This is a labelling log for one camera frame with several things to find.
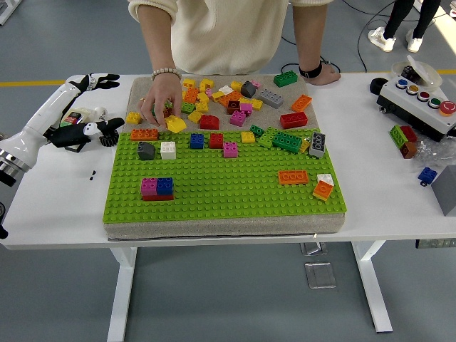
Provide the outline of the person's left hand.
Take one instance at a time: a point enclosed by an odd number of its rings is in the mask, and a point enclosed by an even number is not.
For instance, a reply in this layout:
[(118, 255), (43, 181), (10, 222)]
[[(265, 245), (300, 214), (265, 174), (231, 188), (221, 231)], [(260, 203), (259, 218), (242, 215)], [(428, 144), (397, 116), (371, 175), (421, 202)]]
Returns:
[(315, 86), (324, 86), (338, 81), (341, 78), (341, 74), (336, 69), (327, 64), (322, 65), (321, 72), (315, 78), (305, 78), (307, 83)]

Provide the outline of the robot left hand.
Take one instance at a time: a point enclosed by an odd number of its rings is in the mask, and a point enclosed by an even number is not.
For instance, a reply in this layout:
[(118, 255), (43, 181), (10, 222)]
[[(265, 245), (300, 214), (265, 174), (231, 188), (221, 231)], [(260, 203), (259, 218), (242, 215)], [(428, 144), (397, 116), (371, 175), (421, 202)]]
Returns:
[(115, 88), (119, 86), (119, 78), (112, 73), (71, 76), (35, 112), (21, 132), (1, 141), (1, 160), (24, 171), (31, 169), (36, 164), (39, 149), (47, 143), (44, 134), (49, 128), (58, 127), (76, 98), (86, 91)]

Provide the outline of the person's right hand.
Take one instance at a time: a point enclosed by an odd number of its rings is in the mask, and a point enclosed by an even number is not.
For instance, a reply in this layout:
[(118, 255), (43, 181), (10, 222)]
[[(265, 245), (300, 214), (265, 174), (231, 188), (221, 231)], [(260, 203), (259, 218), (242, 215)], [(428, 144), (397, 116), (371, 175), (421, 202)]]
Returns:
[(138, 102), (138, 111), (150, 124), (165, 127), (164, 109), (167, 101), (172, 104), (172, 114), (180, 117), (182, 86), (174, 73), (162, 73), (154, 78), (145, 98)]

